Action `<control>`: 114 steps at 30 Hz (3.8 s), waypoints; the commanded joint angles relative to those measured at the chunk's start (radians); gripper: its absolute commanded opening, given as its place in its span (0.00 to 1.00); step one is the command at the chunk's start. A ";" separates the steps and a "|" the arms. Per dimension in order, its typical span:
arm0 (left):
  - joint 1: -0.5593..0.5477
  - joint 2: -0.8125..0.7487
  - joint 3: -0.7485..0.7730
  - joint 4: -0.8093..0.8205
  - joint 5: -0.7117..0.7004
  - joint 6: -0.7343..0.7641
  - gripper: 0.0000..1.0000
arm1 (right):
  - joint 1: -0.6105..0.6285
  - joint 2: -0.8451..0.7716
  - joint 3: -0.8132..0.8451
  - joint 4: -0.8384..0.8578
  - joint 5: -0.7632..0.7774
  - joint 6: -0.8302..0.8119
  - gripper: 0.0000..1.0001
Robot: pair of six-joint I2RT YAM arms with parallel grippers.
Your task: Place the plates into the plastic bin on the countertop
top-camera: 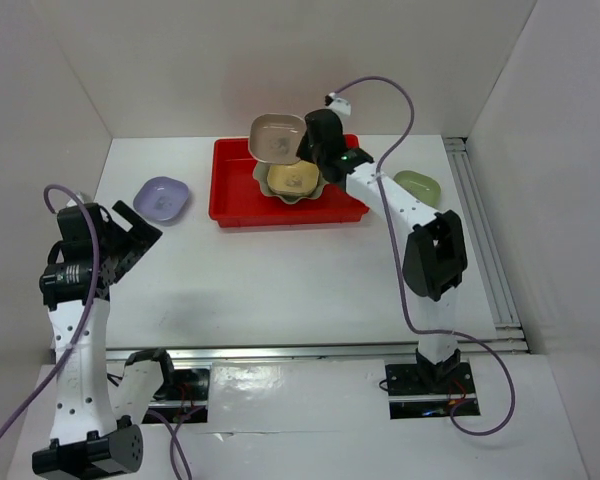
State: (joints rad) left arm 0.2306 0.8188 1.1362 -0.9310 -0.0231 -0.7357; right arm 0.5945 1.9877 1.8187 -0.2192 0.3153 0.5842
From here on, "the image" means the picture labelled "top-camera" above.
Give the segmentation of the purple square plate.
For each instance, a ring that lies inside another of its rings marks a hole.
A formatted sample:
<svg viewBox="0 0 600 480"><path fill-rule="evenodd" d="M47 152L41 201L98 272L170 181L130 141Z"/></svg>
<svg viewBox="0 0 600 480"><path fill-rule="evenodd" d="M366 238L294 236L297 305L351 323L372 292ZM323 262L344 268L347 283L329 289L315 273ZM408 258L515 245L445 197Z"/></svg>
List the purple square plate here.
<svg viewBox="0 0 600 480"><path fill-rule="evenodd" d="M160 176L147 180L135 195L132 206L146 220L157 223L176 221L190 199L182 181Z"/></svg>

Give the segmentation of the yellow panda plate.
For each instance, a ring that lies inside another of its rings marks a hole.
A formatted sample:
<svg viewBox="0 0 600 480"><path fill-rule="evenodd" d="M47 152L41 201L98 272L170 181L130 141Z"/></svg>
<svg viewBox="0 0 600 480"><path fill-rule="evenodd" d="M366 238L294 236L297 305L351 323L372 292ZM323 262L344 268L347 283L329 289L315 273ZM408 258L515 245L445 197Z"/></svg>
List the yellow panda plate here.
<svg viewBox="0 0 600 480"><path fill-rule="evenodd" d="M268 170L266 182L275 194L304 197L316 189L319 177L316 165L299 161L293 165L272 165Z"/></svg>

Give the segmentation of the brown square plate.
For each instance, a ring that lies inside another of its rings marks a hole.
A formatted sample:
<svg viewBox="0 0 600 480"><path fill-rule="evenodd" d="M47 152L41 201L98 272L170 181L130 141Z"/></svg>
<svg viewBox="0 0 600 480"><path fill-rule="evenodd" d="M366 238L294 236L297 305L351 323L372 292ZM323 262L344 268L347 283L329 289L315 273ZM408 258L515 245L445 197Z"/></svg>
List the brown square plate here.
<svg viewBox="0 0 600 480"><path fill-rule="evenodd" d="M299 161L297 150L306 132L304 120L296 115L267 113L251 124L248 150L258 162L292 165Z"/></svg>

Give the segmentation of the large green scalloped bowl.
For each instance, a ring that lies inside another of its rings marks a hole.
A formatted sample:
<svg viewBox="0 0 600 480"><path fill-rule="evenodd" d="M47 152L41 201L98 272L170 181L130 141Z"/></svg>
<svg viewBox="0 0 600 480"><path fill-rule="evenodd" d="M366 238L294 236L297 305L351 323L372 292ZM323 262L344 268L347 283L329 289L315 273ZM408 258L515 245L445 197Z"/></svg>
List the large green scalloped bowl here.
<svg viewBox="0 0 600 480"><path fill-rule="evenodd" d="M269 168L274 165L274 164L265 164L265 163L261 163L261 162L257 162L256 166L253 170L253 179L256 180L259 184L259 189L260 192L265 196L265 197L275 197L280 199L283 203L287 204L287 205L294 205L302 200L316 200L318 199L325 187L327 186L327 182L326 180L323 178L322 174L320 173L320 177L319 177L319 182L318 185L316 187L316 189L308 196L304 196L304 197L289 197L289 196L282 196L282 195L278 195L275 194L274 192L272 192L270 190L270 188L267 185L266 182L266 176L268 173Z"/></svg>

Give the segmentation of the green panda plate back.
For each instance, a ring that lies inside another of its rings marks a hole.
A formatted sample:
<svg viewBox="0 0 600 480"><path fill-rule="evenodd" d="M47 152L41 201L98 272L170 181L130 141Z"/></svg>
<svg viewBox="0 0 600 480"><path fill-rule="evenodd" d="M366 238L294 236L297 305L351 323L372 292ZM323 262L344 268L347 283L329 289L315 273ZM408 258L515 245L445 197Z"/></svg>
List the green panda plate back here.
<svg viewBox="0 0 600 480"><path fill-rule="evenodd" d="M420 202L432 208L438 206L441 186L433 178L412 170L403 170L396 173L393 180Z"/></svg>

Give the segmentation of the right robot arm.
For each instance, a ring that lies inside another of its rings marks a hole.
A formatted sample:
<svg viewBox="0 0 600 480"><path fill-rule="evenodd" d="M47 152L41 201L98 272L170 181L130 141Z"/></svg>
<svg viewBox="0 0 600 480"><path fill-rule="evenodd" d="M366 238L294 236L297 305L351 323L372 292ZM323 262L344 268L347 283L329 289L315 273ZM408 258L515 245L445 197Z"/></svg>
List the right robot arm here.
<svg viewBox="0 0 600 480"><path fill-rule="evenodd" d="M408 327L418 336L416 379L440 391L460 363L457 288L468 266L464 230L454 211L422 203L386 175L361 148L347 146L338 115L319 109L305 115L297 155L325 179L362 202L387 223Z"/></svg>

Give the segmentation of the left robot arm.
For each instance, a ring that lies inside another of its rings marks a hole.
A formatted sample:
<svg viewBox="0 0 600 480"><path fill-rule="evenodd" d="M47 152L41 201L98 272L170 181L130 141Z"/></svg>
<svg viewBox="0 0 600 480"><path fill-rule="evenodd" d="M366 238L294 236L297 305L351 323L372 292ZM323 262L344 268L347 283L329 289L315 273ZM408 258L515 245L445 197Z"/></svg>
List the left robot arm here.
<svg viewBox="0 0 600 480"><path fill-rule="evenodd" d="M177 387L163 348L131 354L118 385L107 380L110 289L162 235L124 202L112 209L129 229L97 203L60 210L61 238L39 280L60 366L49 444L32 455L32 470L44 479L108 479L137 472L144 454L140 423L153 397L167 398Z"/></svg>

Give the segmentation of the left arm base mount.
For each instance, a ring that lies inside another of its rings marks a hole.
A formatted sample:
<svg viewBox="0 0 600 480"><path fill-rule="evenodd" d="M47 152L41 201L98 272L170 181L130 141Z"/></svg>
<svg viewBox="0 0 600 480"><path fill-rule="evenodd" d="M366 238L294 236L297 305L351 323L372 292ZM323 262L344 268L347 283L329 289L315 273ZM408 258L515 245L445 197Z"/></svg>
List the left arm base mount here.
<svg viewBox="0 0 600 480"><path fill-rule="evenodd" d="M178 368L170 384L154 395L149 409L171 424L202 424L208 421L209 367Z"/></svg>

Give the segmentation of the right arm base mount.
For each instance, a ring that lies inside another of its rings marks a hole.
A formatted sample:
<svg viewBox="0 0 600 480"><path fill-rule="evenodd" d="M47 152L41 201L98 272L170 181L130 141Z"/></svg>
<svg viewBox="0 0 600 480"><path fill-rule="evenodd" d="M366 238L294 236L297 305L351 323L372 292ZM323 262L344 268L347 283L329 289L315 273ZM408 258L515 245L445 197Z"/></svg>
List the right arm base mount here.
<svg viewBox="0 0 600 480"><path fill-rule="evenodd" d="M462 362L440 384L426 386L415 364L387 364L378 386L388 396L391 420L428 419L455 415L479 416L480 407L468 362Z"/></svg>

